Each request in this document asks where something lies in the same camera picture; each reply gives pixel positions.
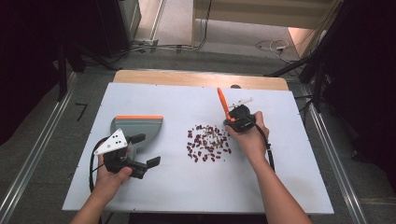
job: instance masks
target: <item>black curtain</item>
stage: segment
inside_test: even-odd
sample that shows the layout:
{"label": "black curtain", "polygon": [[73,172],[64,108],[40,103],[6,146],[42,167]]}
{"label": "black curtain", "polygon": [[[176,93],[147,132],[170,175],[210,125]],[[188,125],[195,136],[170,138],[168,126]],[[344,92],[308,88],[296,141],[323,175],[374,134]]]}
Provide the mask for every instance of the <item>black curtain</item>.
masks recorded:
{"label": "black curtain", "polygon": [[56,39],[41,9],[34,1],[0,2],[0,144],[59,80]]}
{"label": "black curtain", "polygon": [[396,21],[394,1],[356,1],[323,61],[326,100],[359,135],[352,145],[387,172],[396,191]]}

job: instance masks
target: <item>black mount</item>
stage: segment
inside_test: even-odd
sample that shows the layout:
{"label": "black mount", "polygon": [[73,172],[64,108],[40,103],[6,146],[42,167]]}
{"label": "black mount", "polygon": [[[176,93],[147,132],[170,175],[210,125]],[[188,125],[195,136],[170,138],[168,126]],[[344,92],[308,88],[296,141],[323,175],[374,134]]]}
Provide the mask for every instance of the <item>black mount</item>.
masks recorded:
{"label": "black mount", "polygon": [[[142,142],[146,139],[146,135],[141,133],[128,138],[128,144],[135,144]],[[152,167],[158,166],[161,162],[161,157],[148,160],[145,163],[132,161],[128,156],[128,147],[124,147],[115,151],[103,154],[105,167],[111,173],[118,173],[124,167],[132,169],[131,177],[143,179],[146,171]]]}
{"label": "black mount", "polygon": [[116,68],[111,63],[102,59],[99,55],[96,55],[89,49],[81,46],[77,42],[69,41],[66,37],[61,37],[61,40],[57,46],[58,49],[58,67],[59,67],[59,96],[58,102],[61,102],[67,93],[67,74],[66,74],[66,58],[69,61],[75,72],[84,72],[85,63],[82,61],[80,54],[85,54],[92,58],[97,63],[101,64],[105,68],[113,71],[121,70],[122,68]]}
{"label": "black mount", "polygon": [[236,133],[243,133],[254,127],[246,118],[256,122],[254,115],[250,114],[250,110],[245,105],[239,105],[228,113],[231,119],[224,120],[224,125],[229,125]]}

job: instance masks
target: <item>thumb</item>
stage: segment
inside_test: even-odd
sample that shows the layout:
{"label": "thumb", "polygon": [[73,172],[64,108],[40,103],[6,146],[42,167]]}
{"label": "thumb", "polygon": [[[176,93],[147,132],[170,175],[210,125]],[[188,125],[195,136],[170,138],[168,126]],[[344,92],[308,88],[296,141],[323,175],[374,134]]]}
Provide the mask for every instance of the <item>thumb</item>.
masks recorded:
{"label": "thumb", "polygon": [[129,167],[124,167],[122,168],[119,173],[117,174],[117,176],[119,177],[119,179],[121,179],[121,181],[127,180],[128,177],[131,175],[132,173],[132,169]]}
{"label": "thumb", "polygon": [[230,127],[229,125],[225,126],[225,130],[227,131],[227,133],[230,134],[230,136],[235,137],[236,136],[236,132],[233,130],[232,127]]}

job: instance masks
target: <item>floor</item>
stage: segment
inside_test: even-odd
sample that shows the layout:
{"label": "floor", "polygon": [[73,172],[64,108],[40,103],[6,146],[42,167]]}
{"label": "floor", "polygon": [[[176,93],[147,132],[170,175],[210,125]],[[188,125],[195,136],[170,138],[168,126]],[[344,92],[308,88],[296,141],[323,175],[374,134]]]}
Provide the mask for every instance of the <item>floor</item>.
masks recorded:
{"label": "floor", "polygon": [[[191,45],[192,1],[163,0],[140,2],[142,21],[136,33],[138,40],[158,40],[159,45]],[[152,31],[158,18],[155,32]],[[199,46],[205,36],[205,20],[195,21],[195,42]],[[278,58],[270,49],[288,46],[281,54],[287,61],[299,60],[287,27],[209,21],[204,52]]]}
{"label": "floor", "polygon": [[[188,35],[191,33],[187,31],[188,29],[168,38],[169,31],[176,29],[171,29],[167,22],[168,19],[166,19],[166,13],[172,10],[169,7],[176,8],[174,4],[177,3],[180,3],[181,6],[187,5],[186,2],[188,1],[165,1],[164,11],[154,36],[159,39],[160,43],[188,43]],[[211,29],[214,26],[211,24],[217,24],[217,30],[221,27],[219,22],[209,22],[206,44],[202,50],[182,51],[181,53],[175,53],[169,49],[157,49],[151,53],[131,52],[115,65],[125,69],[206,71],[244,76],[261,76],[285,66],[285,62],[276,57],[271,50],[256,48],[256,41],[260,40],[284,39],[289,41],[290,36],[287,35],[284,28],[282,30],[279,27],[263,26],[263,30],[270,28],[274,28],[274,30],[268,30],[263,34],[257,33],[256,37],[249,35],[250,40],[245,42],[248,38],[243,38],[241,41],[241,38],[238,37],[248,33],[247,27],[237,28],[240,24],[226,24],[224,25],[226,28],[222,32],[231,32],[231,29],[239,29],[242,32],[235,32],[237,34],[235,37],[230,36],[229,39],[223,41],[220,34],[228,33],[218,33],[219,36],[216,36],[214,28]],[[216,43],[220,42],[228,44],[220,45],[216,49]],[[237,52],[244,53],[236,54],[233,48],[239,49]],[[295,55],[296,53],[292,52],[292,49],[290,49],[290,53],[282,53],[282,56],[288,60],[298,60]],[[23,175],[20,170],[23,169],[22,166],[29,153],[41,148],[37,163],[29,163],[30,166],[26,167],[27,170],[30,169],[33,172],[25,177],[29,181],[25,185],[19,186],[21,194],[17,195],[14,205],[8,209],[12,213],[5,211],[5,207],[2,205],[0,223],[7,223],[7,221],[8,223],[64,223],[71,220],[75,214],[62,211],[64,198],[78,164],[81,150],[84,148],[96,112],[101,104],[106,85],[112,81],[115,75],[114,71],[106,70],[90,59],[86,59],[86,61],[90,66],[87,67],[84,74],[72,74],[69,70],[69,74],[72,74],[69,78],[70,91],[65,101],[57,104],[58,87],[54,87],[26,118],[14,136],[0,146],[0,164],[3,171],[0,173],[0,193],[3,197],[10,193],[9,187],[12,183],[15,184],[16,177]],[[302,85],[298,81],[296,76],[299,71],[282,76],[288,81],[289,88],[295,96],[306,95],[307,91],[311,89],[310,85]],[[305,105],[305,99],[297,99],[296,104],[302,108]],[[81,113],[84,105],[86,105],[86,110]],[[306,113],[305,129],[334,208],[333,215],[312,216],[313,222],[396,223],[396,216],[394,216],[396,212],[395,194],[384,172],[371,163],[351,159],[353,148],[350,145],[345,123],[337,117],[336,113],[333,113],[330,106],[323,104],[321,108],[322,113],[319,117],[323,120],[327,133],[331,137],[333,148],[357,197],[363,218],[357,220],[351,215],[353,207],[348,207],[348,203],[346,203],[346,195],[340,187],[339,177],[335,175],[336,170],[329,158],[326,144],[324,144],[326,143],[325,139],[323,134],[318,131],[318,117],[315,111],[310,109]],[[47,121],[49,118],[53,118],[54,111],[59,111],[62,115],[54,120],[53,126],[46,128]],[[49,131],[48,138],[39,144],[37,139],[43,138],[43,130]],[[110,223],[128,223],[128,221],[129,214],[116,213]]]}

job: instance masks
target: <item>white tabletop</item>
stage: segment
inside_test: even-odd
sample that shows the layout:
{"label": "white tabletop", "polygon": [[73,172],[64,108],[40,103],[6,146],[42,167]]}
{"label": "white tabletop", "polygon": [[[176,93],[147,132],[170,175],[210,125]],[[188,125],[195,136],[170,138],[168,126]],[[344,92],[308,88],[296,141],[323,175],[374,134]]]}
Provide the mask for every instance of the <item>white tabletop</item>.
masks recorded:
{"label": "white tabletop", "polygon": [[[317,162],[290,91],[222,89],[229,104],[252,97],[250,111],[262,111],[270,129],[276,174],[308,214],[332,214]],[[195,125],[223,130],[224,112],[216,88],[109,83],[81,155],[63,210],[78,210],[90,195],[92,149],[111,135],[117,115],[163,115],[163,126],[137,161],[161,156],[144,179],[123,184],[106,210],[158,213],[263,213],[256,176],[231,138],[232,154],[215,162],[194,162],[187,155],[188,130]]]}

